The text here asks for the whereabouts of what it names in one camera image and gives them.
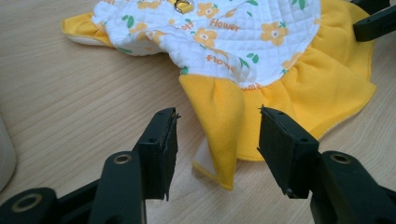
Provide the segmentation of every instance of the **wooden table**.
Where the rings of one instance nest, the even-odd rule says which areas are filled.
[[[174,106],[182,118],[170,201],[148,201],[148,223],[312,223],[309,200],[283,196],[264,162],[239,161],[233,191],[191,168],[204,134],[169,57],[131,57],[62,34],[62,19],[95,3],[0,1],[0,114],[18,155],[0,203],[30,188],[63,196],[92,182],[108,156],[132,149],[155,112]],[[396,33],[379,38],[373,100],[320,141],[320,151],[358,158],[390,189],[396,189],[395,59]]]

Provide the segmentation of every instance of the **green leaf print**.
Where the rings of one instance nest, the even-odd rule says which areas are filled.
[[[127,22],[126,26],[127,26],[128,28],[131,28],[133,25],[134,25],[134,17],[133,17],[133,16],[130,16],[130,17],[128,18],[128,22]]]
[[[239,58],[239,61],[241,62],[241,66],[242,66],[242,67],[244,67],[244,66],[249,67],[249,66],[248,66],[248,63],[247,63],[245,60]]]
[[[259,61],[259,55],[255,54],[251,61],[253,61],[254,63],[257,63]]]
[[[184,66],[182,69],[181,69],[181,71],[180,71],[180,74],[181,75],[187,75],[189,73],[189,67],[187,67],[187,66]]]
[[[279,23],[280,23],[279,28],[280,28],[280,27],[286,27],[286,23],[285,23],[285,22],[280,21]]]
[[[257,63],[259,61],[259,55],[255,53],[249,53],[247,57],[250,58],[251,61],[253,61],[254,63]]]
[[[253,6],[258,6],[259,4],[255,0],[248,0],[248,3],[250,3]]]
[[[298,5],[300,6],[300,9],[301,9],[301,10],[304,10],[304,8],[305,8],[305,1],[306,1],[306,0],[293,0],[293,1],[291,2],[291,4],[294,5],[294,4],[297,3],[297,1],[298,1]]]
[[[300,5],[300,9],[304,10],[304,8],[305,8],[305,0],[298,0],[298,4]]]

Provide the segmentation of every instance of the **white quilted fabric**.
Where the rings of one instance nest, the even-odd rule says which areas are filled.
[[[92,21],[130,55],[169,53],[182,75],[228,78],[242,89],[280,79],[318,31],[319,0],[106,0]]]

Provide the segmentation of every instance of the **yellow ruffle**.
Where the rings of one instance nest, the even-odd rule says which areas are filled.
[[[108,47],[113,47],[113,45],[110,43],[110,40],[108,39],[107,34],[101,32],[97,26],[92,23],[91,17],[92,13],[88,12],[63,20],[62,32],[64,32],[64,34],[70,38],[86,38],[88,42],[84,42],[85,44],[90,44],[91,40],[91,43],[94,43],[94,41],[99,41]]]
[[[242,91],[228,79],[204,74],[179,78],[205,130],[217,180],[224,188],[233,188],[236,159],[262,161],[257,151],[261,105],[287,113],[319,139],[373,96],[375,86],[368,81],[373,42],[356,42],[352,29],[367,13],[341,0],[321,4],[317,36],[289,72],[271,85]]]

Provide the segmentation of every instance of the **orange flower print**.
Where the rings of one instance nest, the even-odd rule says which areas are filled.
[[[151,9],[155,9],[160,5],[161,1],[156,0],[153,2],[147,2],[146,0],[140,0],[137,1],[137,8],[139,9],[146,9],[146,8],[151,8]]]
[[[145,23],[139,22],[134,29],[129,30],[129,34],[132,35],[136,32],[140,32],[136,37],[137,40],[140,40],[140,41],[149,40],[149,38],[146,36],[146,32],[144,32],[144,30],[146,30],[147,28],[148,28],[148,26]]]
[[[291,59],[289,61],[285,61],[282,63],[282,67],[286,70],[290,70],[294,64],[297,62],[297,60],[303,55],[301,52],[297,52],[291,56]]]
[[[233,17],[233,14],[235,13],[235,11],[236,11],[236,8],[234,8],[233,10],[227,12],[227,13],[225,14],[225,17]]]
[[[284,37],[289,33],[285,23],[281,22],[279,25],[277,21],[262,24],[262,30],[261,39],[263,41],[271,40],[275,46],[280,46],[283,43]]]
[[[194,39],[196,42],[203,44],[206,47],[215,47],[214,40],[218,37],[218,33],[213,30],[206,30],[204,28],[199,28]]]
[[[218,6],[213,3],[200,3],[198,8],[198,16],[206,16],[208,19],[212,19],[219,12]]]
[[[160,38],[163,35],[165,35],[165,33],[161,32],[161,31],[154,31],[154,32],[148,33],[148,36],[152,39],[152,42],[154,42],[158,46],[160,46],[160,44],[161,44]]]

